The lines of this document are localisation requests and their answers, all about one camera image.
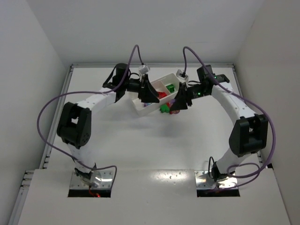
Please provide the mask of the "green lego end brick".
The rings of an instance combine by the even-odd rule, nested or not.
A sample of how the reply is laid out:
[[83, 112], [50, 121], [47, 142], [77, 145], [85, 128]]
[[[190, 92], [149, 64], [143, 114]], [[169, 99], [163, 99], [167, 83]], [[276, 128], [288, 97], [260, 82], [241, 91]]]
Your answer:
[[175, 86], [174, 86], [173, 84], [166, 85], [165, 87], [168, 89], [168, 91], [169, 91], [171, 94], [174, 93], [174, 92], [176, 91], [176, 88], [175, 88]]

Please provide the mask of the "red lego brick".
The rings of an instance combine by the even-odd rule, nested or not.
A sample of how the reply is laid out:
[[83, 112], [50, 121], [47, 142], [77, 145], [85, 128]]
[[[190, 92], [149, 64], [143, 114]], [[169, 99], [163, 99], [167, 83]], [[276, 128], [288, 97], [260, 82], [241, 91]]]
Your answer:
[[165, 92], [160, 92], [158, 91], [158, 99], [162, 99], [162, 98], [165, 98], [167, 96], [167, 94]]

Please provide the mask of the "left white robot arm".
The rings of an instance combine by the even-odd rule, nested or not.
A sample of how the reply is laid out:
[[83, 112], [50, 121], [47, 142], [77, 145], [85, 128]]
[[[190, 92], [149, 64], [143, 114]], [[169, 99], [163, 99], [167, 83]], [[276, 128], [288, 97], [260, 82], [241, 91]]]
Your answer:
[[69, 147], [74, 157], [75, 172], [82, 180], [92, 181], [96, 163], [88, 145], [92, 131], [92, 116], [119, 101], [126, 92], [138, 94], [143, 103], [159, 103], [159, 94], [151, 85], [145, 64], [138, 69], [138, 78], [130, 77], [129, 67], [118, 63], [103, 83], [98, 94], [77, 103], [67, 102], [62, 110], [57, 135]]

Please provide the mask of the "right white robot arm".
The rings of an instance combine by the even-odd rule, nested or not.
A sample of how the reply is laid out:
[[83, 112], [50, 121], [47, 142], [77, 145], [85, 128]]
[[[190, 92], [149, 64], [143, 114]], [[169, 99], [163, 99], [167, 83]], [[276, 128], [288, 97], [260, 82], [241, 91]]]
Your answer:
[[199, 84], [188, 87], [186, 83], [180, 83], [170, 111], [186, 110], [193, 99], [212, 96], [228, 114], [233, 124], [229, 149], [211, 169], [213, 180], [218, 181], [233, 174], [247, 157], [266, 147], [269, 121], [236, 97], [230, 80], [224, 74], [214, 74], [210, 65], [198, 68], [197, 75]]

